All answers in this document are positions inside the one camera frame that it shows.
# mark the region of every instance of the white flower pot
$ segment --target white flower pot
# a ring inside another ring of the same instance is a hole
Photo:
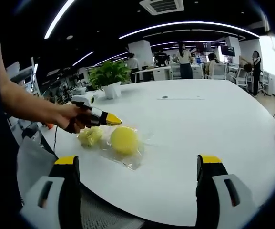
[[[107,99],[115,99],[122,95],[122,92],[120,90],[120,84],[121,82],[119,81],[117,83],[113,83],[108,86],[102,87]]]

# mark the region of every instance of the potted plant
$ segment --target potted plant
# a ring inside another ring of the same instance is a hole
[[[129,79],[130,71],[123,61],[106,61],[90,70],[89,79],[94,89],[103,89],[108,99],[114,99],[121,95],[120,84]]]

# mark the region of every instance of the ceiling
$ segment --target ceiling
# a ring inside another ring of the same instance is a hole
[[[216,25],[184,24],[160,27],[119,39],[120,36],[139,29],[177,21],[211,21],[247,28],[261,20],[252,5],[244,0],[232,1],[236,7],[231,8],[228,0],[183,0],[185,11],[156,16],[140,6],[139,0],[76,0],[60,19],[50,38],[44,39],[50,23],[66,1],[10,1],[9,9],[14,16],[4,24],[7,28],[3,43],[6,66],[19,61],[23,67],[27,67],[33,56],[39,64],[37,78],[41,84],[47,81],[48,72],[71,67],[92,51],[94,53],[79,62],[75,68],[92,66],[126,52],[128,43],[141,39],[146,39],[153,45],[186,40],[216,41],[229,35],[217,31],[237,34],[240,39],[255,38],[248,33]],[[247,30],[258,35],[265,32],[264,28]]]

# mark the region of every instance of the plastic bag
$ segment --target plastic bag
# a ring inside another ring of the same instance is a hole
[[[82,146],[92,147],[101,139],[103,130],[100,127],[93,126],[85,128],[78,134],[78,139]]]
[[[136,170],[144,155],[139,131],[127,126],[105,126],[104,133],[101,156]]]
[[[144,155],[144,146],[137,129],[126,126],[85,128],[77,138],[83,147],[92,148],[86,153],[98,153],[102,157],[136,170]]]

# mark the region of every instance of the air conditioning vent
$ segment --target air conditioning vent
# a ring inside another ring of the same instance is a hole
[[[144,0],[139,4],[151,15],[184,11],[183,0]]]

